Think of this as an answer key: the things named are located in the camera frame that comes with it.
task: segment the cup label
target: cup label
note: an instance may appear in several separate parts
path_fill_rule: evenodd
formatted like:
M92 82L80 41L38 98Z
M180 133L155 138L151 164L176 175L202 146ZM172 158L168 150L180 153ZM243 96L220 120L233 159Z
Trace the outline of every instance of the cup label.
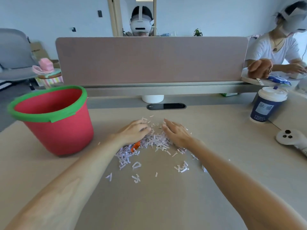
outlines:
M274 107L274 105L266 104L264 102L260 102L257 109L255 110L261 115L268 115L268 113L271 111L271 109Z

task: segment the potted plant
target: potted plant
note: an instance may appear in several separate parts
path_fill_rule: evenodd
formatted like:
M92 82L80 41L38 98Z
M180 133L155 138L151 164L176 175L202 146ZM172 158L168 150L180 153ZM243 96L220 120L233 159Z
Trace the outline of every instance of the potted plant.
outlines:
M203 36L203 34L198 30L198 28L194 31L193 36Z

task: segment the table surface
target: table surface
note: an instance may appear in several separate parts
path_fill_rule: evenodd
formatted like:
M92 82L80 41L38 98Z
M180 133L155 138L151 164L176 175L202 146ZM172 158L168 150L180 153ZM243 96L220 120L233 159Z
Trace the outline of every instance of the table surface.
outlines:
M307 218L307 159L296 149L278 144L279 129L249 120L250 104L198 105L184 110L139 108L90 109L94 139L67 158L48 153L22 122L0 133L0 229L44 186L107 134L128 122L163 118L182 123L193 136L266 185ZM171 157L149 147L131 157L142 166L119 170L113 158L84 207L75 229L246 229L238 213L190 152ZM178 173L174 166L189 164ZM113 173L112 181L105 179ZM140 175L135 184L132 175Z

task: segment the right hand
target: right hand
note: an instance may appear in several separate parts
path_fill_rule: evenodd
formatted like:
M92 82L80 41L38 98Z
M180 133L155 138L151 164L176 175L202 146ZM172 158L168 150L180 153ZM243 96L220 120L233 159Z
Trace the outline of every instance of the right hand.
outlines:
M181 124L164 119L166 125L162 125L167 137L174 142L177 147L188 148L194 138L188 133Z
M284 71L283 72L305 74L305 73L307 73L307 70L306 70L305 67L301 66L300 64L286 64L286 65L284 65Z

